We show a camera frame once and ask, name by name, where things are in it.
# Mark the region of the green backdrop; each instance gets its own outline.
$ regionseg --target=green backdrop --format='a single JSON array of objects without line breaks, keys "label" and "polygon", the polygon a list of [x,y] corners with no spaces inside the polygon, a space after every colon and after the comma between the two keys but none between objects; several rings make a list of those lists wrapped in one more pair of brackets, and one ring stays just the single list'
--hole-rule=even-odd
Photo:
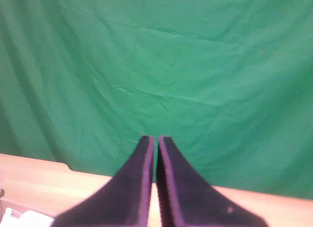
[{"label": "green backdrop", "polygon": [[171,135],[212,184],[313,198],[313,0],[0,0],[0,153],[113,175]]}]

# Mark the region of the white object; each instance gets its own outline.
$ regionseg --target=white object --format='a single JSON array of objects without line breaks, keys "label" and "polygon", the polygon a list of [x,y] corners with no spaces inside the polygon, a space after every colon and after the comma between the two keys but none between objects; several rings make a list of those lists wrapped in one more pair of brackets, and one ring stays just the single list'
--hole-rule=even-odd
[{"label": "white object", "polygon": [[36,211],[26,211],[20,214],[7,208],[0,227],[50,227],[53,221],[53,218]]}]

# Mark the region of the green cloth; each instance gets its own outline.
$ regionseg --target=green cloth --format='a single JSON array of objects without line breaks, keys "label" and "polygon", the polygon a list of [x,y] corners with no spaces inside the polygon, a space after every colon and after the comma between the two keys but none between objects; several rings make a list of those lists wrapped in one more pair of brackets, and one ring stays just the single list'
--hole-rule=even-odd
[{"label": "green cloth", "polygon": [[113,175],[171,135],[215,185],[313,198],[313,0],[0,0],[0,153]]}]

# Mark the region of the wooden table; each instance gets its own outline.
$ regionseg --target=wooden table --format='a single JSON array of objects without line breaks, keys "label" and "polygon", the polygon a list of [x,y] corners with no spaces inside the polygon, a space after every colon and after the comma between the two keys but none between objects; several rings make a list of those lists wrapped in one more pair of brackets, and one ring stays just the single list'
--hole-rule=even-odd
[{"label": "wooden table", "polygon": [[[55,216],[92,195],[110,177],[71,171],[65,164],[0,154],[4,200]],[[215,187],[271,227],[313,227],[313,201]],[[160,227],[156,185],[152,187],[149,226]]]}]

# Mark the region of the black object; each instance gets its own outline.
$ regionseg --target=black object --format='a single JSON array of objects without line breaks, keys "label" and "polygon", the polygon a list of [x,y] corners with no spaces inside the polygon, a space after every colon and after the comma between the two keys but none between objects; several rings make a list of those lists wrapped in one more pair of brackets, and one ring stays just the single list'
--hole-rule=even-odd
[{"label": "black object", "polygon": [[146,227],[154,144],[153,137],[141,137],[117,174],[94,195],[57,216],[52,227]]},{"label": "black object", "polygon": [[268,227],[208,184],[170,136],[160,136],[156,168],[162,227]]}]

